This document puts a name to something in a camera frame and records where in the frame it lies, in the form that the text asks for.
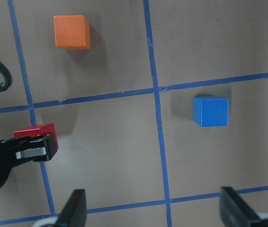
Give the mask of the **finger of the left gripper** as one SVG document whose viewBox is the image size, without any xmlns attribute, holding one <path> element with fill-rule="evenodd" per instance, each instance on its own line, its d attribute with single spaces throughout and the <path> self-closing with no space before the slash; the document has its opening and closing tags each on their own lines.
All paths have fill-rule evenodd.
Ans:
<svg viewBox="0 0 268 227">
<path fill-rule="evenodd" d="M 13 163 L 47 162 L 55 156 L 58 150 L 56 135 L 53 133 L 12 138 L 2 140 L 0 143 L 7 149 Z"/>
</svg>

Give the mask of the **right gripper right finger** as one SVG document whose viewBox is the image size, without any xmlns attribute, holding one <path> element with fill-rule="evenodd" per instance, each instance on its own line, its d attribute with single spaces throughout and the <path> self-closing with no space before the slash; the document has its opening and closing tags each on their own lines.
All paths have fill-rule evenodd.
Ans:
<svg viewBox="0 0 268 227">
<path fill-rule="evenodd" d="M 230 186 L 220 188 L 219 214 L 225 227 L 258 227 L 261 218 Z"/>
</svg>

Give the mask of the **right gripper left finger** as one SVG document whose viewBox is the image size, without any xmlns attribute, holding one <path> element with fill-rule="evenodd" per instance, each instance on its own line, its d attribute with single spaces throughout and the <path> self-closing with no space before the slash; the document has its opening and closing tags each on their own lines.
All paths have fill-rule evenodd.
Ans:
<svg viewBox="0 0 268 227">
<path fill-rule="evenodd" d="M 86 193 L 84 189 L 74 190 L 62 209 L 57 227 L 84 227 L 87 221 Z"/>
</svg>

